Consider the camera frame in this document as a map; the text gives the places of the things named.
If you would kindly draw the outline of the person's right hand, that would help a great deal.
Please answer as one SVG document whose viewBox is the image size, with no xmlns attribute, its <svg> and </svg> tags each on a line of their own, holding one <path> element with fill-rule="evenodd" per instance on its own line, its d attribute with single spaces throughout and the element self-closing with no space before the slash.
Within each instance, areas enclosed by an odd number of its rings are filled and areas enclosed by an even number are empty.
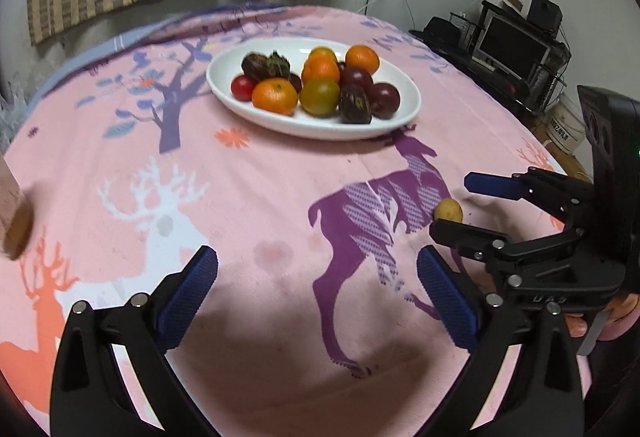
<svg viewBox="0 0 640 437">
<path fill-rule="evenodd" d="M 604 320 L 604 326 L 599 334 L 599 341 L 613 341 L 627 332 L 639 319 L 639 295 L 632 293 L 617 293 L 610 304 L 605 307 L 598 317 Z M 589 325 L 584 316 L 570 313 L 565 316 L 570 336 L 577 339 L 584 337 Z"/>
</svg>

